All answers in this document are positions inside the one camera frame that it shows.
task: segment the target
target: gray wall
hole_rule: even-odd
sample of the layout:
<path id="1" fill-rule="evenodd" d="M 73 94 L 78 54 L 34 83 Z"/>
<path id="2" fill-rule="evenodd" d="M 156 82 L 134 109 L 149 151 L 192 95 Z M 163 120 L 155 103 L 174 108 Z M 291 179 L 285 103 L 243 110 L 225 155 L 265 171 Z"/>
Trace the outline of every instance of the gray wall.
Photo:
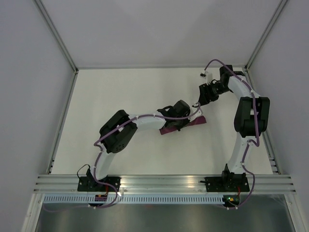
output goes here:
<path id="1" fill-rule="evenodd" d="M 0 7 L 0 231 L 20 231 L 72 69 L 31 0 Z"/>
<path id="2" fill-rule="evenodd" d="M 250 68 L 271 101 L 269 130 L 309 218 L 309 1 L 291 0 Z"/>
<path id="3" fill-rule="evenodd" d="M 280 0 L 42 0 L 82 67 L 245 64 Z"/>

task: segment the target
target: white table surface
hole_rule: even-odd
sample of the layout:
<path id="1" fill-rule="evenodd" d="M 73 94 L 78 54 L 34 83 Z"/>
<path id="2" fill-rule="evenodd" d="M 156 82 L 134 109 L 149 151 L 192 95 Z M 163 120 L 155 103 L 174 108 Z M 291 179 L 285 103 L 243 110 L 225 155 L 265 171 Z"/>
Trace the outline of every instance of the white table surface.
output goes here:
<path id="1" fill-rule="evenodd" d="M 120 109 L 128 114 L 151 113 L 182 99 L 197 102 L 201 68 L 80 70 L 57 149 L 53 174 L 75 174 L 94 164 L 93 146 L 99 129 Z M 219 69 L 210 68 L 214 79 Z M 225 93 L 202 106 L 207 123 L 160 135 L 136 133 L 113 160 L 109 174 L 221 174 L 236 140 L 234 117 L 238 100 Z M 266 148 L 254 147 L 247 164 L 255 174 L 272 174 Z"/>

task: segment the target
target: perforated metal strip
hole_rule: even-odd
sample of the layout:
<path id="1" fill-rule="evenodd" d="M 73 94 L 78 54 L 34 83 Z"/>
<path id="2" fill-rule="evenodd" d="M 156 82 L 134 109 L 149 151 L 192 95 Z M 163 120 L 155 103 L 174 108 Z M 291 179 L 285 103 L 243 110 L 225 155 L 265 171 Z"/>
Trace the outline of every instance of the perforated metal strip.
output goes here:
<path id="1" fill-rule="evenodd" d="M 123 195 L 117 198 L 122 204 L 223 204 L 223 195 Z M 106 203 L 112 202 L 114 194 L 109 194 Z M 94 194 L 46 194 L 44 203 L 100 203 Z"/>

